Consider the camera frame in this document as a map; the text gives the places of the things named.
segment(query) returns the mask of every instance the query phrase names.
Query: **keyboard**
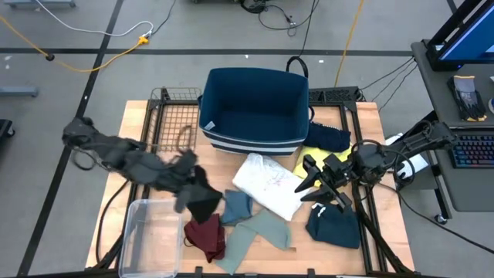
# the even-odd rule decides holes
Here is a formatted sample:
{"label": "keyboard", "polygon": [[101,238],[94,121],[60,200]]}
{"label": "keyboard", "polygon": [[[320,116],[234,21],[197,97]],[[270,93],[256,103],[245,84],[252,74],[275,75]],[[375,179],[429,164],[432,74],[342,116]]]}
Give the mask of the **keyboard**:
{"label": "keyboard", "polygon": [[449,153],[455,168],[494,168],[494,136],[459,135]]}

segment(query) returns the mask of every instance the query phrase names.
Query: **fabric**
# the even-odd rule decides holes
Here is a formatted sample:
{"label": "fabric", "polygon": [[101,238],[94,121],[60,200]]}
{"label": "fabric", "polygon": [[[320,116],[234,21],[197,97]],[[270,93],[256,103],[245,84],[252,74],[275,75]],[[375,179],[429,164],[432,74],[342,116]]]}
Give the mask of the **fabric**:
{"label": "fabric", "polygon": [[223,225],[236,225],[252,217],[254,201],[244,192],[225,191],[225,213],[222,215]]}
{"label": "fabric", "polygon": [[325,151],[342,152],[350,146],[350,132],[311,122],[303,145]]}
{"label": "fabric", "polygon": [[306,230],[316,241],[351,249],[360,245],[357,215],[351,208],[342,213],[336,205],[315,204]]}
{"label": "fabric", "polygon": [[228,237],[225,258],[216,261],[216,265],[231,275],[235,273],[258,234],[282,250],[288,249],[292,241],[285,222],[263,209],[251,219],[237,224]]}
{"label": "fabric", "polygon": [[[348,159],[348,155],[350,155],[350,152],[351,152],[351,147],[349,147],[343,152],[333,153],[333,154],[336,155],[336,157],[343,162]],[[316,161],[317,167],[323,170],[324,158],[327,158],[332,153],[329,151],[321,150],[317,147],[306,147],[306,146],[302,147],[302,150],[300,151],[300,155],[296,160],[296,166],[293,169],[293,174],[295,174],[300,178],[306,178],[307,176],[307,172],[303,169],[303,156],[306,154],[310,154]],[[320,181],[316,181],[314,183],[314,186],[319,187],[320,184],[321,184]]]}
{"label": "fabric", "polygon": [[249,154],[233,178],[237,188],[286,221],[292,220],[308,192],[294,192],[301,182],[278,162],[260,154]]}
{"label": "fabric", "polygon": [[188,192],[187,209],[192,213],[194,219],[203,223],[215,212],[223,194],[216,191],[208,182],[206,170],[199,165],[194,167],[195,183],[185,185],[182,190]]}
{"label": "fabric", "polygon": [[225,256],[225,228],[220,225],[219,214],[211,215],[202,224],[192,219],[185,225],[184,231],[185,238],[204,252],[208,263]]}

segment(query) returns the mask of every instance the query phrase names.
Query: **clear plastic container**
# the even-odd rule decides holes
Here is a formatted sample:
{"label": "clear plastic container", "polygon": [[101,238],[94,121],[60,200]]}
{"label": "clear plastic container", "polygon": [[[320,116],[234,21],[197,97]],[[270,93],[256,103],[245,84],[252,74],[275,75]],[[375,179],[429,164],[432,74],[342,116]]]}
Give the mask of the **clear plastic container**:
{"label": "clear plastic container", "polygon": [[175,277],[182,244],[182,217],[174,211],[174,200],[136,200],[127,214],[118,274]]}

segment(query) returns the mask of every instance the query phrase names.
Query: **light blue cloth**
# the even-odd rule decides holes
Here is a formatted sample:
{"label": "light blue cloth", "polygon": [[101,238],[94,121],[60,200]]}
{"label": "light blue cloth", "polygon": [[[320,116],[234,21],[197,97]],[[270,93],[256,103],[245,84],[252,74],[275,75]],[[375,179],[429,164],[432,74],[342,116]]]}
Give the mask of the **light blue cloth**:
{"label": "light blue cloth", "polygon": [[225,191],[225,213],[222,215],[223,225],[236,225],[252,217],[252,197],[244,192]]}

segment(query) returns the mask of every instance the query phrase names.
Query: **white cable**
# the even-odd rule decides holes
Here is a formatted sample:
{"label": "white cable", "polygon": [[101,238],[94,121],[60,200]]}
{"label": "white cable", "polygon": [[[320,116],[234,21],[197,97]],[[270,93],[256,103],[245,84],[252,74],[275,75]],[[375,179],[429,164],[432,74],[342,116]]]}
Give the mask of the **white cable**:
{"label": "white cable", "polygon": [[116,37],[119,37],[119,36],[125,36],[126,34],[128,34],[129,32],[132,32],[132,30],[134,30],[135,28],[137,28],[139,25],[141,24],[149,24],[151,26],[151,29],[149,31],[147,31],[145,34],[143,34],[142,36],[144,37],[148,37],[151,35],[151,33],[153,32],[153,29],[154,29],[154,25],[153,23],[149,22],[149,21],[142,21],[142,22],[139,22],[137,23],[136,25],[134,25],[134,27],[130,28],[128,31],[126,31],[125,33],[123,34],[118,34],[118,35],[115,35],[115,34],[109,34],[107,32],[104,32],[104,31],[93,31],[93,30],[85,30],[85,29],[78,29],[78,28],[73,28],[72,26],[70,25],[67,25],[65,22],[63,22],[62,20],[60,20],[59,18],[56,17],[56,15],[54,15],[51,11],[49,11],[41,2],[40,0],[36,0],[38,2],[38,4],[46,11],[48,12],[54,19],[56,19],[58,22],[62,23],[62,25],[64,25],[65,27],[67,27],[68,29],[72,29],[74,31],[80,31],[80,32],[90,32],[90,33],[99,33],[99,34],[104,34],[104,35],[108,35],[108,36],[116,36]]}

